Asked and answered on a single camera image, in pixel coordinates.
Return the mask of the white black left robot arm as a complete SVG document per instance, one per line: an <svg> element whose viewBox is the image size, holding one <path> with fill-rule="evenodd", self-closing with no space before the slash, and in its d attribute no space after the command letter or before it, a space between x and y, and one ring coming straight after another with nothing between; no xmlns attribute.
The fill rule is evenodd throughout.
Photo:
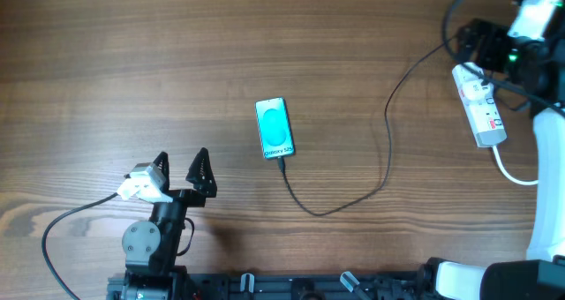
<svg viewBox="0 0 565 300"><path fill-rule="evenodd" d="M196 154L185 180L191 189L170 189L169 156L165 152L151 162L139 163L125 176L117 194L124 200L137 197L150 203L146 221L130 225L122 237L125 273L108 280L106 297L111 300L199 299L200 291L176 259L189 248L180 249L182 232L194 222L186 216L190 207L203 207L217 193L208 150Z"/></svg>

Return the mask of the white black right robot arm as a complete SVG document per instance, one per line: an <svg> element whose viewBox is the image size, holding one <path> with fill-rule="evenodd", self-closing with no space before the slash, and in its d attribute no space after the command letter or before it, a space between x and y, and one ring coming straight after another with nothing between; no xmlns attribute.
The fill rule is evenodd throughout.
<svg viewBox="0 0 565 300"><path fill-rule="evenodd" d="M503 175L499 145L507 138L494 91L529 99L538 175L531 240L523 260L470 266L431 259L422 271L429 293L446 299L562 299L564 297L564 33L562 10L524 6L512 26L474 19L456 38L452 70L458 96L479 148L489 148Z"/></svg>

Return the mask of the blue Galaxy smartphone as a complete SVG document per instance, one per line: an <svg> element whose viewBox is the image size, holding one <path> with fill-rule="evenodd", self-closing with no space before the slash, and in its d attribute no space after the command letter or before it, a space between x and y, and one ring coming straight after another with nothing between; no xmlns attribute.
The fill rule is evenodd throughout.
<svg viewBox="0 0 565 300"><path fill-rule="evenodd" d="M283 97L256 101L255 114L263 157L270 160L293 155L295 145Z"/></svg>

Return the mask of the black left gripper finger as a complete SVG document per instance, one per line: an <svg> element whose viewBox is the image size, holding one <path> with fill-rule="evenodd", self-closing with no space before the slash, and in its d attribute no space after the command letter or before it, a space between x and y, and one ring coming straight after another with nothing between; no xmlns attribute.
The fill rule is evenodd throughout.
<svg viewBox="0 0 565 300"><path fill-rule="evenodd" d="M204 197L216 197L217 183L211 168L209 152L205 147L202 147L194 157L185 180L193 184L194 190Z"/></svg>
<svg viewBox="0 0 565 300"><path fill-rule="evenodd" d="M170 188L170 164L169 155L162 151L153 161L154 164L154 179L160 185L161 190L168 190Z"/></svg>

